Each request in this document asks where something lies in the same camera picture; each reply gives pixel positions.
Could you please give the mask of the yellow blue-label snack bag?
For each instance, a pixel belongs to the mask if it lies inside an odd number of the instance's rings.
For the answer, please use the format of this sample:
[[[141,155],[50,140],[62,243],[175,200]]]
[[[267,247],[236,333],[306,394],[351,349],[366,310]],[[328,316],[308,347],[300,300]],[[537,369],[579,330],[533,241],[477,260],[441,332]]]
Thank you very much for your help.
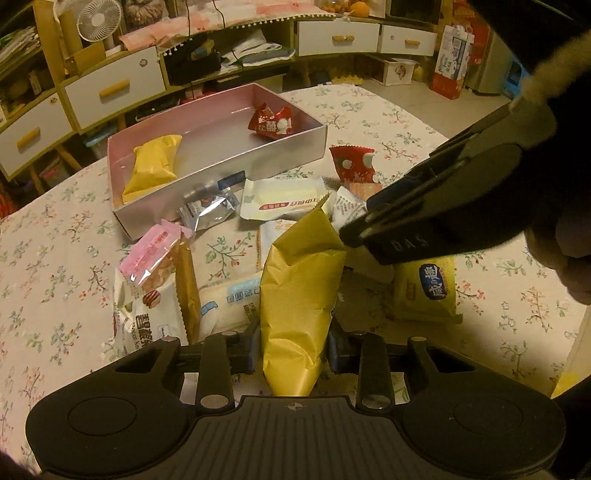
[[[403,321],[461,324],[452,256],[399,264],[394,269],[391,312]]]

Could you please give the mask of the white pistachio snack bag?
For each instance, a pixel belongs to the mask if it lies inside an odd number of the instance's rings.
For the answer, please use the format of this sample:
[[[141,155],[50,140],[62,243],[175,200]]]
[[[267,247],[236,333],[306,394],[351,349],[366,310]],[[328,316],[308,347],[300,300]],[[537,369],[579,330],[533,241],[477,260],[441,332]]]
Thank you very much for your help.
[[[182,346],[188,344],[173,274],[155,290],[146,292],[116,269],[113,301],[114,347],[118,357],[163,337],[178,338]]]

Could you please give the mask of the yellow printed snack bag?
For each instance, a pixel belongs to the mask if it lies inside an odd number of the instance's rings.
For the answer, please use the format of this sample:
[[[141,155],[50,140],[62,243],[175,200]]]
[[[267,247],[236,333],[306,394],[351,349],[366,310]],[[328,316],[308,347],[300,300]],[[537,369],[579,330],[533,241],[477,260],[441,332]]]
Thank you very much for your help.
[[[273,242],[263,267],[263,375],[276,396],[307,396],[321,373],[346,261],[346,248],[322,206]]]

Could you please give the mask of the pink wafer snack packet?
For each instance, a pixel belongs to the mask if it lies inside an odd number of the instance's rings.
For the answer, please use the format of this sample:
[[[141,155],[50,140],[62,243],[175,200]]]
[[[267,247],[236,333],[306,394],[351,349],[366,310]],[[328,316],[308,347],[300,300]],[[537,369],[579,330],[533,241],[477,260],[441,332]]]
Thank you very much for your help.
[[[190,228],[162,220],[131,246],[118,270],[145,292],[154,290],[171,274],[175,246],[182,239],[190,240],[193,234]]]

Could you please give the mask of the cookie picture snack packet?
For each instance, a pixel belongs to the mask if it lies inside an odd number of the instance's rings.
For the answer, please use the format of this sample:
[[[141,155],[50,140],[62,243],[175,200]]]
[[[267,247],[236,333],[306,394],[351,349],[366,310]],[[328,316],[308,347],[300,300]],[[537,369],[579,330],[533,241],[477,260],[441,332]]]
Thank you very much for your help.
[[[263,270],[273,243],[294,224],[296,224],[294,220],[276,219],[267,221],[259,227],[259,234],[257,235],[257,269]]]

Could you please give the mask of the cream red-label snack packet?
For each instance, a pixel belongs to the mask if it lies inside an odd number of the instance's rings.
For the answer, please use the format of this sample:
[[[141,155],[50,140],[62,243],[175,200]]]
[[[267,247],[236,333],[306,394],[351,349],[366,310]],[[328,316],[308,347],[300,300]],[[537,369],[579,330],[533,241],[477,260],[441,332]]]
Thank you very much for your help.
[[[263,222],[295,218],[314,209],[328,193],[322,178],[246,180],[239,214]]]

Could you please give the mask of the plain yellow snack bag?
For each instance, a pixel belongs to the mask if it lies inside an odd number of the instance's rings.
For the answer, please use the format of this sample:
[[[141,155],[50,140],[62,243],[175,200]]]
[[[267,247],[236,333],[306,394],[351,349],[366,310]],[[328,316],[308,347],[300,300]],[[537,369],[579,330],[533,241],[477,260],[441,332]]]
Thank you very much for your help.
[[[182,136],[164,135],[135,147],[131,177],[121,195],[124,204],[175,181],[174,163]]]

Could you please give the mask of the red snack bag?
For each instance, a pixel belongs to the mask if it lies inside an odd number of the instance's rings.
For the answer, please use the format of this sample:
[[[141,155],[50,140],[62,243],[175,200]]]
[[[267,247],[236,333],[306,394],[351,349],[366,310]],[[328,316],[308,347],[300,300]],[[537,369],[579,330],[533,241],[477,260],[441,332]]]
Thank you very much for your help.
[[[329,149],[335,171],[342,182],[373,183],[375,150],[355,145],[332,146]]]
[[[247,126],[250,131],[270,139],[281,139],[294,134],[293,112],[290,106],[273,112],[263,103],[256,108]]]

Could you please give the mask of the white blue rice cracker packet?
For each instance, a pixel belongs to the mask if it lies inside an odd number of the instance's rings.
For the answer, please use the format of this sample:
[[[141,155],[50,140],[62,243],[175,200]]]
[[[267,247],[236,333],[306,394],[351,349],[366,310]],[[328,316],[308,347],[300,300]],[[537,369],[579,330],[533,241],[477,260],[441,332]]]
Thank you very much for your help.
[[[243,332],[259,322],[259,284],[262,273],[256,272],[199,290],[201,303],[198,341],[229,331]]]

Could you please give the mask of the gold foil snack bar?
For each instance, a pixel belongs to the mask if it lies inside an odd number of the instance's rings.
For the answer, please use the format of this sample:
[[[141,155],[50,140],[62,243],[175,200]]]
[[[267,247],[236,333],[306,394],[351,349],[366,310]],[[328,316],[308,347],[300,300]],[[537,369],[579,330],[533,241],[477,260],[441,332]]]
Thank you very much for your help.
[[[201,304],[188,239],[181,235],[174,248],[175,284],[181,318],[189,345],[197,344]]]

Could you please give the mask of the white triangular snack bag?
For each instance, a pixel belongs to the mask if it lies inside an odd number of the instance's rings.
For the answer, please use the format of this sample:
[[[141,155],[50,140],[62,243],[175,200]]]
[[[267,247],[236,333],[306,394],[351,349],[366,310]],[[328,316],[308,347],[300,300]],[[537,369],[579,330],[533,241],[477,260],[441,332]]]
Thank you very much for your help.
[[[367,213],[367,203],[345,186],[335,191],[332,202],[332,227],[339,231]]]

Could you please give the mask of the silver foil snack packet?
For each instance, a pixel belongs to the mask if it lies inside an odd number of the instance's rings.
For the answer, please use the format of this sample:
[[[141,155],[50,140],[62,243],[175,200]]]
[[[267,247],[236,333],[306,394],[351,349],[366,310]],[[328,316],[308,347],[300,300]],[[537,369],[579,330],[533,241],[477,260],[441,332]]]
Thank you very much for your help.
[[[239,202],[231,191],[186,201],[178,214],[184,227],[194,233],[221,224],[235,215]]]

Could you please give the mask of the floral tablecloth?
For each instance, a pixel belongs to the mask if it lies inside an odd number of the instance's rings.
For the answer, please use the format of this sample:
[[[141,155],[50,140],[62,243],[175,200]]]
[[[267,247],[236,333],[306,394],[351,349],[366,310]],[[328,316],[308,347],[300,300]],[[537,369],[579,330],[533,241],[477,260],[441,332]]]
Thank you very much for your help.
[[[376,152],[382,184],[399,179],[443,136],[403,108],[352,85],[287,93],[328,128],[329,145]],[[1,223],[1,448],[35,469],[26,417],[47,394],[120,355],[114,343],[114,274],[128,244],[110,207],[99,160]],[[424,335],[539,391],[557,390],[590,322],[557,275],[517,238],[457,257],[459,325],[401,322],[388,288],[346,274],[335,316],[346,330],[391,343]]]

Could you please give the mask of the pink cardboard tray box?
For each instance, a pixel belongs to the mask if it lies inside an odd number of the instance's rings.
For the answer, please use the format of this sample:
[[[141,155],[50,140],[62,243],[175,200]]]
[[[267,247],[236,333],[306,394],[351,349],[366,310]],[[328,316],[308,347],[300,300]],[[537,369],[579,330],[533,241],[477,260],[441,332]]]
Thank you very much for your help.
[[[294,134],[267,139],[249,130],[260,105],[293,113]],[[134,166],[134,149],[164,135],[181,138],[174,159],[176,180],[129,203],[122,193]],[[198,193],[231,187],[246,179],[269,178],[325,155],[328,127],[286,98],[256,83],[201,97],[111,136],[107,144],[112,212],[128,239],[135,241]]]

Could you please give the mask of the oranges on stand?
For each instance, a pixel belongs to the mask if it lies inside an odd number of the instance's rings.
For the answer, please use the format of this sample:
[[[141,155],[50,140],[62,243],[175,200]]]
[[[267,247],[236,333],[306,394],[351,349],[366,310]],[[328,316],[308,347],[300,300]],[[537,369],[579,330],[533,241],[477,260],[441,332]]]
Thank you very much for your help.
[[[317,0],[315,5],[329,13],[356,18],[368,18],[370,16],[370,5],[363,0]]]

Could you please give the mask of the black box on shelf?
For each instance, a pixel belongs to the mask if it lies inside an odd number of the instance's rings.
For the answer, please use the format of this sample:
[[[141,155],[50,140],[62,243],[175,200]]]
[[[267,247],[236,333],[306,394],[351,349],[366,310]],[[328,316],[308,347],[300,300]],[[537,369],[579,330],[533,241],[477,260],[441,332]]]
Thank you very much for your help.
[[[221,57],[212,39],[186,41],[168,50],[164,65],[169,84],[180,86],[221,70]]]

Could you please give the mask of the wooden cabinet with drawers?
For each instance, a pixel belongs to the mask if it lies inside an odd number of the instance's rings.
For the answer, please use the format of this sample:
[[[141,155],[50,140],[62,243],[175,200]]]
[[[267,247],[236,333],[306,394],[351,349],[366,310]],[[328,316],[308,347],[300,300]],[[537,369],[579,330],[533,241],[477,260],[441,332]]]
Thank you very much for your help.
[[[73,136],[221,81],[345,54],[429,57],[433,26],[376,18],[361,1],[14,1],[1,5],[1,172],[12,180]]]

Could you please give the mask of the pink cloth runner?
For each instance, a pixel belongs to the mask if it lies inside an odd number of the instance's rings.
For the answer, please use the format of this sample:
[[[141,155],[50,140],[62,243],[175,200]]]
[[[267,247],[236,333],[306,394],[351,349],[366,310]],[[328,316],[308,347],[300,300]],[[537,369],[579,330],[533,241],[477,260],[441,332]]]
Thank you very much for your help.
[[[206,1],[202,7],[189,6],[183,15],[125,33],[120,41],[127,51],[152,46],[163,51],[199,33],[263,21],[332,18],[333,15],[314,1]]]

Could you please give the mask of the cat portrait picture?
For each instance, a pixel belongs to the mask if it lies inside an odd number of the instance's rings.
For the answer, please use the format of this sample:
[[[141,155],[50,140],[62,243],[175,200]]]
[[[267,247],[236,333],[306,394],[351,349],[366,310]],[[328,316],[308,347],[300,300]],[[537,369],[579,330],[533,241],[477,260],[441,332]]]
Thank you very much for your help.
[[[168,17],[163,0],[125,0],[123,13],[128,30],[136,30]]]

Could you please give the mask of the white desk fan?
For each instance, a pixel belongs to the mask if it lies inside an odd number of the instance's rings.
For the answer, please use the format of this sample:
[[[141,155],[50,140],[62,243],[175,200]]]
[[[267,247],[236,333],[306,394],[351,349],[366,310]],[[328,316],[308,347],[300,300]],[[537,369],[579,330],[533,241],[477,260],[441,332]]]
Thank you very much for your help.
[[[115,0],[92,0],[80,11],[76,27],[80,37],[90,43],[110,38],[122,19],[121,5]]]

